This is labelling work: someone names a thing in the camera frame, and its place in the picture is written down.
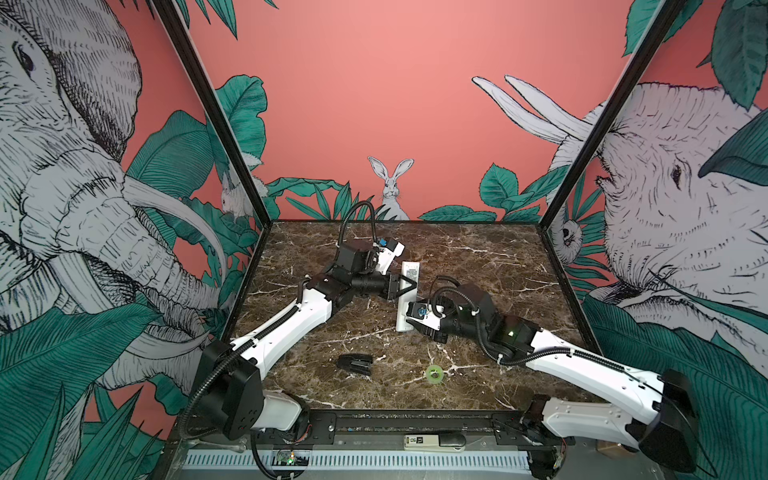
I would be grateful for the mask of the white remote control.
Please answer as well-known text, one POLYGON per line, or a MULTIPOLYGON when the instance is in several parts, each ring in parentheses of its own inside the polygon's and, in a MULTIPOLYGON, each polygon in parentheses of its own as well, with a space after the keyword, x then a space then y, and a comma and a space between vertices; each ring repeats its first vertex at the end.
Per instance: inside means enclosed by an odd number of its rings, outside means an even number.
MULTIPOLYGON (((403 262, 401 264, 401 274, 413 280, 416 280, 418 282, 419 274, 420 274, 420 263, 408 262, 408 261, 403 262)), ((395 327, 397 332, 408 332, 414 329, 411 325, 407 323, 405 313, 406 313, 408 303, 416 301, 417 297, 418 297, 418 286, 416 290, 411 291, 410 293, 407 293, 402 297, 398 298, 398 308, 397 308, 396 327, 395 327)))

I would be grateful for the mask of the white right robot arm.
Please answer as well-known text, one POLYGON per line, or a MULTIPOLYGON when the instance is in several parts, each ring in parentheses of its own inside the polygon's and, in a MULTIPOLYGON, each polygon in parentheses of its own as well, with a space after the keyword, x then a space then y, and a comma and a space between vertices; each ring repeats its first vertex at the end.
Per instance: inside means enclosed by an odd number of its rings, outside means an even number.
POLYGON ((579 403, 539 396, 523 414, 524 426, 546 435, 617 443, 667 469, 696 471, 698 416, 693 385, 683 373, 658 374, 592 353, 502 313, 474 284, 447 285, 428 298, 406 300, 398 316, 435 342, 452 336, 472 340, 499 366, 543 372, 601 399, 579 403))

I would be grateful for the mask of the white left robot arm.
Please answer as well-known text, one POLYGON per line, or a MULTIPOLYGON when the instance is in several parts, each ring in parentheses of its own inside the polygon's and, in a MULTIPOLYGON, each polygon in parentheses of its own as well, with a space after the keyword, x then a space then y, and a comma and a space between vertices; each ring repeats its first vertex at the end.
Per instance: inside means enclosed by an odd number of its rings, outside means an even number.
POLYGON ((339 243, 333 262, 303 279, 295 299, 270 320, 229 342, 215 340, 202 355, 179 434, 193 438, 191 417, 237 440, 253 430, 301 430, 304 407, 299 399, 270 392, 263 381, 271 368, 300 340, 325 324, 357 296, 393 301, 413 291, 416 281, 390 270, 404 252, 392 238, 339 243))

